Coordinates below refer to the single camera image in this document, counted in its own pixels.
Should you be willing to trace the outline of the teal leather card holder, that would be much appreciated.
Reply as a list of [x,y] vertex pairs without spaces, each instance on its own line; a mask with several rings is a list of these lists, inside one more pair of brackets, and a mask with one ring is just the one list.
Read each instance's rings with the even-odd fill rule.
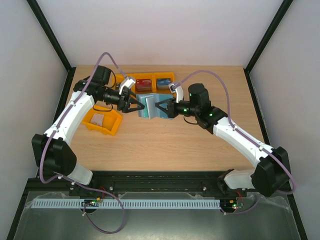
[[144,105],[144,109],[138,111],[139,117],[144,119],[169,119],[165,112],[156,107],[156,103],[173,98],[172,94],[146,93],[137,94],[136,97]]

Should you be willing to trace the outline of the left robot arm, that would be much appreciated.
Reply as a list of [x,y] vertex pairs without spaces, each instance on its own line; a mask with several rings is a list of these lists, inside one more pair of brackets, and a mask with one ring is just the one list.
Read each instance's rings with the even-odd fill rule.
[[115,105],[123,113],[144,109],[131,90],[136,83],[135,78],[124,76],[119,88],[113,89],[107,86],[112,75],[114,72],[111,69],[96,66],[90,76],[74,85],[69,102],[51,127],[45,133],[33,136],[31,145],[42,183],[53,180],[45,179],[44,171],[82,185],[91,182],[93,172],[77,162],[71,141],[85,115],[97,102]]

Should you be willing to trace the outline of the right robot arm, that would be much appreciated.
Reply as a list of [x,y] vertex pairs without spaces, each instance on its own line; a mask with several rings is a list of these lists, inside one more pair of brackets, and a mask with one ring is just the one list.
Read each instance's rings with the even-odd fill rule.
[[283,161],[288,153],[282,147],[273,148],[238,127],[230,116],[211,104],[209,92],[201,83],[188,87],[189,100],[177,88],[176,97],[159,101],[155,106],[173,119],[178,115],[194,117],[198,126],[239,151],[253,166],[249,170],[230,169],[222,174],[218,191],[229,196],[236,189],[255,189],[265,197],[278,192],[289,181],[289,170]]

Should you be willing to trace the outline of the blue card stack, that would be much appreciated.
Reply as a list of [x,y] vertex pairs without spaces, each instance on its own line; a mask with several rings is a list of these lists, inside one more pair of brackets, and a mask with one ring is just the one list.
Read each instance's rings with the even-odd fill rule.
[[157,78],[156,79],[156,88],[157,89],[168,89],[169,84],[172,83],[171,78]]

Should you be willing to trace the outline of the red card stack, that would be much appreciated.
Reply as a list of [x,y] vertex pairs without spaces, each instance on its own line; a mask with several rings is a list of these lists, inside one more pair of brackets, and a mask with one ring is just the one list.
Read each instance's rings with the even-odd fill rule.
[[138,92],[151,91],[152,80],[151,79],[137,79],[135,88]]

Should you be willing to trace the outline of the pink card in loose bin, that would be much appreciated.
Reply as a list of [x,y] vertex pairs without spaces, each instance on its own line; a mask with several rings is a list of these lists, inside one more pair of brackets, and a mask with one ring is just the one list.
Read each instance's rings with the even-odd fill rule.
[[100,113],[94,113],[92,115],[92,118],[90,120],[90,123],[96,126],[103,126],[103,121],[104,121],[104,115]]

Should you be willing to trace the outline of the right yellow bin in row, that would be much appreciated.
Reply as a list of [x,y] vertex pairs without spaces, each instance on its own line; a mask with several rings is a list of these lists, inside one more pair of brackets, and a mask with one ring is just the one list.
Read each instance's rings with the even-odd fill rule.
[[170,94],[169,84],[175,81],[175,74],[173,72],[155,72],[151,80],[153,93]]

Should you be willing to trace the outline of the middle yellow bin in row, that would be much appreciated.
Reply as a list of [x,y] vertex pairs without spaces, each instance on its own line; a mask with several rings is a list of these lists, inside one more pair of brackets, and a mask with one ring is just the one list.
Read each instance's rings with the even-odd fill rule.
[[133,77],[136,80],[136,83],[134,85],[134,92],[136,94],[153,92],[153,74],[152,73],[134,73]]

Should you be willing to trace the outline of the loose yellow bin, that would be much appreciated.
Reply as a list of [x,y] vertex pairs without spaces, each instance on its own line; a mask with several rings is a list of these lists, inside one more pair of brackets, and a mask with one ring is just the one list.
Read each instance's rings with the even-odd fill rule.
[[[90,123],[94,113],[104,115],[102,126],[97,126]],[[90,131],[97,131],[104,135],[115,136],[120,124],[122,123],[122,120],[123,116],[113,108],[106,108],[99,105],[94,105],[93,108],[91,108],[84,116],[81,123],[84,124],[86,128]]]

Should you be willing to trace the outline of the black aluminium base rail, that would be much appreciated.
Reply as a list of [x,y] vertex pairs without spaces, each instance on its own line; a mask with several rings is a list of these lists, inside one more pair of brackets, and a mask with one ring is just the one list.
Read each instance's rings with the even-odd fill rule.
[[[222,174],[222,171],[94,171],[88,186],[116,196],[138,192],[190,193],[218,199],[247,196],[241,188],[227,189],[223,185]],[[72,186],[64,179],[43,184],[39,177],[27,180],[23,193],[29,192],[65,192],[81,198],[102,196],[99,192]]]

